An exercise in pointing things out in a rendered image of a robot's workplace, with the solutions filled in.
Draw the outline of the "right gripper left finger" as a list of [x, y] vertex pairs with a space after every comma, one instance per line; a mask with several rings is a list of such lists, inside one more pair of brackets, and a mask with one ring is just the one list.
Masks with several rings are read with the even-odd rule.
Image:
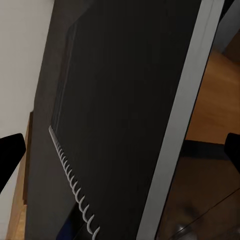
[[22, 133], [0, 138], [0, 193], [26, 153]]

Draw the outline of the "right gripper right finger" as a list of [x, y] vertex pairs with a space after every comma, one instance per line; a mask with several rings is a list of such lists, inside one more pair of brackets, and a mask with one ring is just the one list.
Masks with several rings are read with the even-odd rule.
[[224, 151], [229, 159], [232, 161], [238, 172], [240, 173], [240, 135], [235, 133], [229, 133], [225, 145]]

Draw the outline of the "notebook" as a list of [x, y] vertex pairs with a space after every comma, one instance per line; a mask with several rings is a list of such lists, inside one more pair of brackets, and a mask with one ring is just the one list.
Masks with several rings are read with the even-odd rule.
[[156, 240], [226, 0], [96, 0], [68, 28], [49, 132], [92, 240]]

